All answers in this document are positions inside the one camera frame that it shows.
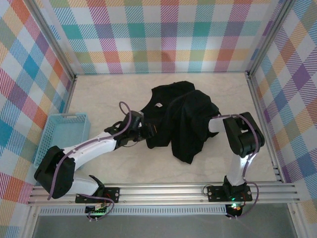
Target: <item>plastic basket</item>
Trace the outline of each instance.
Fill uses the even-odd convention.
[[[34,160],[37,168],[52,146],[69,147],[88,140],[90,122],[86,113],[52,114],[48,117]]]

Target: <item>blue plastic basket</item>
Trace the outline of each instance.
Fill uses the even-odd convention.
[[[69,147],[88,140],[90,122],[86,113],[52,114],[48,117],[34,160],[37,168],[52,146]]]

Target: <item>marble surface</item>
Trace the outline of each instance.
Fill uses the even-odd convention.
[[[83,75],[78,77],[69,112],[88,114],[92,138],[124,118],[119,101],[139,111],[150,100],[152,88],[182,80],[209,95],[223,115],[248,111],[257,117],[242,73]],[[205,142],[191,165],[173,157],[171,147],[149,149],[143,141],[103,154],[86,163],[82,171],[105,183],[216,182],[223,181],[231,158],[227,137],[220,133]],[[249,166],[246,177],[252,181],[275,180],[266,146]]]

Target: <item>garment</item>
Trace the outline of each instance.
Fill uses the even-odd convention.
[[[152,89],[152,97],[149,103],[141,110],[144,114],[144,123],[151,123],[159,130],[162,119],[170,103],[176,98],[194,91],[194,84],[181,81],[168,85],[161,85]],[[147,146],[152,149],[157,146],[157,136],[147,139]]]
[[[185,91],[179,90],[184,85],[189,86],[188,82],[181,83],[174,85],[179,93]],[[194,156],[201,152],[204,142],[217,135],[209,132],[208,123],[212,117],[220,114],[219,108],[211,102],[208,95],[199,90],[191,90],[178,97],[173,94],[172,97],[170,93],[174,90],[171,90],[171,85],[157,90],[142,110],[145,121],[156,123],[157,128],[157,134],[147,140],[147,145],[152,149],[168,146],[171,142],[173,155],[191,164]],[[153,107],[159,102],[157,99],[168,106],[154,110]]]

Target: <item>robotic arm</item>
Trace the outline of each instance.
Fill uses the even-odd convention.
[[[123,133],[116,136],[119,131],[124,129],[126,130]],[[244,180],[245,170],[260,147],[264,145],[264,136],[251,114],[243,113],[212,118],[209,122],[209,131],[226,132],[234,154],[222,189],[212,191],[209,201],[231,201],[241,197],[241,193],[248,194],[250,188]],[[142,141],[155,134],[154,125],[144,123],[141,113],[131,111],[131,115],[127,114],[124,121],[115,123],[95,138],[63,149],[57,146],[51,147],[36,170],[34,178],[47,192],[51,192],[54,199],[66,194],[77,194],[76,202],[78,203],[102,203],[104,201],[98,199],[84,199],[81,194],[106,197],[113,191],[107,190],[96,177],[82,175],[77,169],[103,153],[126,145],[130,140]],[[252,196],[248,195],[246,199],[252,200]],[[118,202],[118,195],[115,196],[114,202]]]

